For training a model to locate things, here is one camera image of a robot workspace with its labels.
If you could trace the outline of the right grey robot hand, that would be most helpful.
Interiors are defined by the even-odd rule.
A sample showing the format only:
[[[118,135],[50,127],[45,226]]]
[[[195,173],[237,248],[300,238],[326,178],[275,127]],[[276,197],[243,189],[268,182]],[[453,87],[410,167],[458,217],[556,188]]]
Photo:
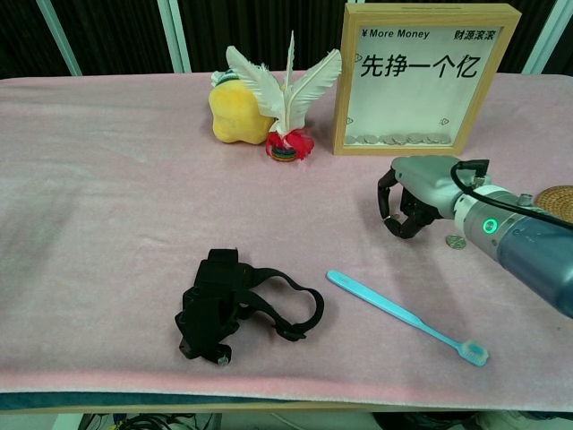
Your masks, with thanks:
[[[415,237],[436,219],[453,219],[454,206],[462,190],[451,177],[459,159],[451,156],[409,156],[392,160],[389,171],[378,181],[377,197],[384,225],[395,237]],[[391,216],[389,194],[402,185],[400,200],[404,222]]]

